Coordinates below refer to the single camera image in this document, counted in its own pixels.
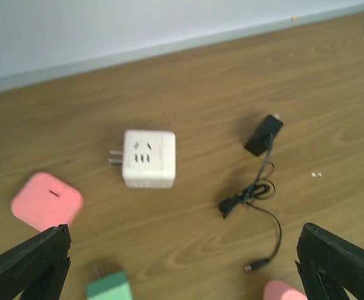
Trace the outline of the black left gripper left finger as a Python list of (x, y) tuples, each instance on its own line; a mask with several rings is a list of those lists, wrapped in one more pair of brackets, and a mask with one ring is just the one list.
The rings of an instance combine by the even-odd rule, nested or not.
[(0, 299), (59, 299), (70, 247), (69, 227), (61, 224), (0, 254)]

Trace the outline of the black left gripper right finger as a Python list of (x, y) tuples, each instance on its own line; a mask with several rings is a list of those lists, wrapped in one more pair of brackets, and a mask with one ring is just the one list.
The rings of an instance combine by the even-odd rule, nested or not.
[(308, 299), (364, 299), (364, 249), (317, 226), (305, 223), (296, 262)]

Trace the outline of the large pink socket block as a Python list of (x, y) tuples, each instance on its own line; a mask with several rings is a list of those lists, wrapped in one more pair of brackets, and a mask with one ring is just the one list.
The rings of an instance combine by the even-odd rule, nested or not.
[(280, 280), (269, 281), (263, 289), (263, 300), (307, 300), (306, 295)]

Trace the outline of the small pink plug adapter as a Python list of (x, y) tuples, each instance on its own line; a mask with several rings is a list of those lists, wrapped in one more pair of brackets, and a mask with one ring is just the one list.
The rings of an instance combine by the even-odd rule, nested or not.
[(82, 194), (47, 172), (33, 174), (11, 202), (15, 217), (42, 232), (71, 225), (83, 207)]

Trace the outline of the mint green plug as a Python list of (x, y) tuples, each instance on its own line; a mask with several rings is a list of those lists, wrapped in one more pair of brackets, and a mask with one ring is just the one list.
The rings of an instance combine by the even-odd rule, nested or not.
[(127, 273), (122, 269), (106, 276), (101, 276), (95, 264), (97, 279), (86, 286), (87, 300), (133, 300), (132, 289)]

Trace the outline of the white tiger cube socket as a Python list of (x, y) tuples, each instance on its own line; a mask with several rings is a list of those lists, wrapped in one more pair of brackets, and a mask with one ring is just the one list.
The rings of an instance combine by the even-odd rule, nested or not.
[(122, 166), (129, 188), (169, 189), (176, 177), (176, 136), (171, 131), (128, 129), (122, 151), (109, 151), (108, 162)]

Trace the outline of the black power adapter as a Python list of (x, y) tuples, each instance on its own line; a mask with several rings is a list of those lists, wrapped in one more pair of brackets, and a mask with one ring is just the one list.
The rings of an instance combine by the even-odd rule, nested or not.
[(245, 143), (244, 149), (254, 156), (261, 156), (270, 149), (283, 125), (284, 123), (278, 117), (268, 114)]

